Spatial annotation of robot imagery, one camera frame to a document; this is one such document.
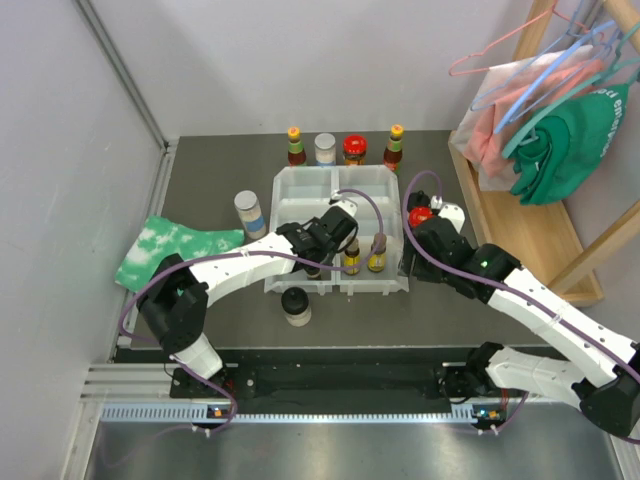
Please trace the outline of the yellow label brown bottle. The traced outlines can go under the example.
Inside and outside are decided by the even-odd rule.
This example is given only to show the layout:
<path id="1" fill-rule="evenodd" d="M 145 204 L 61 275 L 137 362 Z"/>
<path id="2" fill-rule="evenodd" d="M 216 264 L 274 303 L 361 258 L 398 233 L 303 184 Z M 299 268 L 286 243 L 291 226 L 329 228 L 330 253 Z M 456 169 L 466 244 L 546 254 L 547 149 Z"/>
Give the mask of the yellow label brown bottle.
<path id="1" fill-rule="evenodd" d="M 374 273 L 380 273 L 386 266 L 387 237 L 384 233 L 376 233 L 371 244 L 367 268 Z"/>
<path id="2" fill-rule="evenodd" d="M 354 238 L 353 241 L 346 247 L 344 252 L 344 266 L 346 267 L 345 273 L 347 275 L 358 274 L 359 262 L 360 262 L 359 241 L 357 238 Z"/>

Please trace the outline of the black cap pepper bottle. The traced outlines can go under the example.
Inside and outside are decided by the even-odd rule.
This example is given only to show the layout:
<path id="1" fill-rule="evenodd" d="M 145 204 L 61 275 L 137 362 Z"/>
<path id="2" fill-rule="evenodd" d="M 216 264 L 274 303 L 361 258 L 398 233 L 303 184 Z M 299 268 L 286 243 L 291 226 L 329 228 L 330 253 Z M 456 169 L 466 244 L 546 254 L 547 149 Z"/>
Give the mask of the black cap pepper bottle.
<path id="1" fill-rule="evenodd" d="M 322 270 L 318 267 L 307 266 L 305 272 L 309 280 L 319 281 L 322 279 Z"/>

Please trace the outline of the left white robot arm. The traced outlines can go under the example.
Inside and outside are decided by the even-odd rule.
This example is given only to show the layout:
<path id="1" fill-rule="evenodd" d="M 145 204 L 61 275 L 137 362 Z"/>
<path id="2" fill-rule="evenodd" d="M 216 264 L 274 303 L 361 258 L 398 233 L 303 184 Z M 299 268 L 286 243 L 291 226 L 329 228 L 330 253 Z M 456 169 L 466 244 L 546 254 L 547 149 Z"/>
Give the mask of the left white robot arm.
<path id="1" fill-rule="evenodd" d="M 191 261 L 170 255 L 136 294 L 137 309 L 162 351 L 193 372 L 194 387 L 216 396 L 226 387 L 227 374 L 204 334 L 208 307 L 268 277 L 330 269 L 342 243 L 357 229 L 356 212 L 353 201 L 332 201 L 321 217 L 286 223 L 226 254 Z"/>

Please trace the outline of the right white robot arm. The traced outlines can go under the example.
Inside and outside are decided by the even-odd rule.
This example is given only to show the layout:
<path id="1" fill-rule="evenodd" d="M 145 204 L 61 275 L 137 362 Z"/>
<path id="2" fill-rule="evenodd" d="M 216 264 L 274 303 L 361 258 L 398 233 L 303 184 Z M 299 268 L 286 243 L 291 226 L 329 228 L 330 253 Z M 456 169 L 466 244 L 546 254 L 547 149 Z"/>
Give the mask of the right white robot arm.
<path id="1" fill-rule="evenodd" d="M 471 247 L 447 218 L 403 227 L 409 246 L 401 264 L 405 274 L 448 285 L 507 315 L 562 356 L 554 360 L 485 342 L 467 357 L 468 389 L 481 396 L 502 388 L 551 398 L 613 436 L 630 437 L 639 422 L 637 342 L 563 300 L 501 247 Z"/>

